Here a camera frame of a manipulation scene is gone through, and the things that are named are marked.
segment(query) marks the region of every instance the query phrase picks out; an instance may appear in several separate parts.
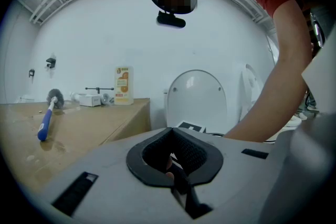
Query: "toilet brush head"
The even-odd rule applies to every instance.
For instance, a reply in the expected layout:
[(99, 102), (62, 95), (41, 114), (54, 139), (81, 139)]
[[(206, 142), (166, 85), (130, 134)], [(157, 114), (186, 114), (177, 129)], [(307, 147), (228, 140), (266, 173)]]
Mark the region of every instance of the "toilet brush head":
[(57, 98), (57, 102), (55, 103), (55, 107), (58, 108), (58, 109), (62, 109), (63, 105), (64, 105), (64, 98), (63, 98), (63, 94), (60, 92), (60, 90), (52, 89), (51, 91), (49, 91), (48, 96), (47, 96), (48, 105), (50, 105), (53, 97)]

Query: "black wall-mounted hook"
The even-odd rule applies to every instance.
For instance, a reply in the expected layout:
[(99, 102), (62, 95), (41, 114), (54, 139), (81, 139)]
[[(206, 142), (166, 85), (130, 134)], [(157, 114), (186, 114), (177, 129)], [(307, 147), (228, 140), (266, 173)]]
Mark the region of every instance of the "black wall-mounted hook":
[(54, 59), (54, 58), (48, 58), (46, 61), (50, 62), (50, 63), (47, 64), (47, 67), (49, 67), (49, 68), (54, 68), (55, 67), (56, 59)]
[(98, 92), (98, 94), (100, 93), (100, 90), (111, 90), (113, 91), (114, 88), (100, 88), (100, 87), (96, 87), (96, 88), (85, 88), (86, 90), (96, 90)]
[(30, 69), (30, 71), (29, 71), (29, 78), (33, 77), (34, 74), (35, 74), (35, 70), (34, 69)]

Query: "white plastic panel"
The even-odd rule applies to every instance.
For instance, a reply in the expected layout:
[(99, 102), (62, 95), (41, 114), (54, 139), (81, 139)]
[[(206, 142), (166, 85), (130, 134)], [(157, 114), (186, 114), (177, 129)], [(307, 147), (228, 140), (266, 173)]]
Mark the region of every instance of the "white plastic panel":
[(191, 70), (174, 80), (167, 96), (167, 125), (175, 127), (182, 120), (205, 126), (207, 132), (225, 129), (225, 92), (214, 76)]

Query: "bare forearm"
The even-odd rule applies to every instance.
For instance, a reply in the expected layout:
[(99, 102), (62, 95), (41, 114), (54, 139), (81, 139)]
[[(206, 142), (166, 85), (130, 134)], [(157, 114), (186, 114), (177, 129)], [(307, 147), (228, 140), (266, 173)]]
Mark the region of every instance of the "bare forearm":
[(311, 60), (306, 20), (294, 0), (274, 13), (279, 41), (279, 59), (263, 91), (249, 113), (226, 138), (263, 142), (278, 132), (293, 116), (306, 91), (301, 76)]

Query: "yellow bottle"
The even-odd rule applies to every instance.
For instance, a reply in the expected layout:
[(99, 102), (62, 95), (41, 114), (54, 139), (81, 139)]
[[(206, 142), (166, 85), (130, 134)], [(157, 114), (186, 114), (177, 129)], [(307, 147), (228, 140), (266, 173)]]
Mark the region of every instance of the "yellow bottle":
[(133, 68), (117, 67), (114, 79), (114, 104), (133, 104)]

